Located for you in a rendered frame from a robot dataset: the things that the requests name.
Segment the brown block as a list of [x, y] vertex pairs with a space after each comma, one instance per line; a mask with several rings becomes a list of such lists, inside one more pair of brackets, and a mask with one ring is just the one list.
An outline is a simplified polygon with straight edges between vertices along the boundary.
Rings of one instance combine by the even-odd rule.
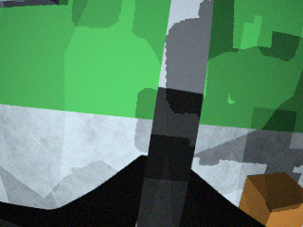
[[266, 227], [302, 227], [303, 188], [285, 171], [251, 175], [239, 209]]

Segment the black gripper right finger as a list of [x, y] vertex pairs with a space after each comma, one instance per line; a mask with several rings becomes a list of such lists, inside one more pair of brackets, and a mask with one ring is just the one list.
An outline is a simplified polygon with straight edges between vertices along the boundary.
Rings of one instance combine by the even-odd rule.
[[190, 170], [179, 227], [266, 227]]

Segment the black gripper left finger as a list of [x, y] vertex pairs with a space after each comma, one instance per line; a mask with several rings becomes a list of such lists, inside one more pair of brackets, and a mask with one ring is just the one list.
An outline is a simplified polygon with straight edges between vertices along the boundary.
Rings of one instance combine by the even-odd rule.
[[109, 181], [57, 209], [0, 201], [0, 227], [135, 227], [147, 158], [137, 156]]

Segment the green flat mat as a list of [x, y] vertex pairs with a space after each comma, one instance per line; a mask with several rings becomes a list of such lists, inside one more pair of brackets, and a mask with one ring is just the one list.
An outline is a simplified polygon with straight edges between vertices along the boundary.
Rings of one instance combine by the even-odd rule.
[[[0, 103], [154, 117], [170, 0], [0, 8]], [[303, 0], [213, 0], [200, 124], [303, 133]]]

